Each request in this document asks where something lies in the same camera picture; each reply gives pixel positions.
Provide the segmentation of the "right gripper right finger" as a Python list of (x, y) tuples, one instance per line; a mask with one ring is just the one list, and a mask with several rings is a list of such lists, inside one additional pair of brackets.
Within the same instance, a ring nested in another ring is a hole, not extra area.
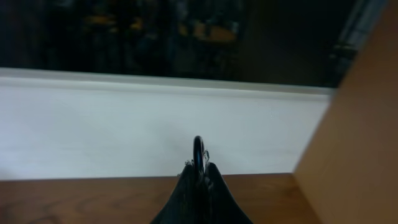
[(216, 164), (206, 167), (206, 177), (210, 180), (210, 221), (213, 224), (252, 224), (241, 210), (224, 181)]

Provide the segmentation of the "wooden side panel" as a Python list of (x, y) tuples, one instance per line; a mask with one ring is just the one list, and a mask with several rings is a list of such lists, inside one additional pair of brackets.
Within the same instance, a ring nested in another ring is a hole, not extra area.
[(397, 1), (323, 116), (294, 176), (323, 223), (397, 224)]

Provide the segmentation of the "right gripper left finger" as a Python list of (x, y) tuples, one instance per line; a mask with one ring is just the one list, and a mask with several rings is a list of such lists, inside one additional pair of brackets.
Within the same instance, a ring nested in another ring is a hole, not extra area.
[(170, 198), (150, 224), (194, 224), (194, 188), (194, 168), (186, 164)]

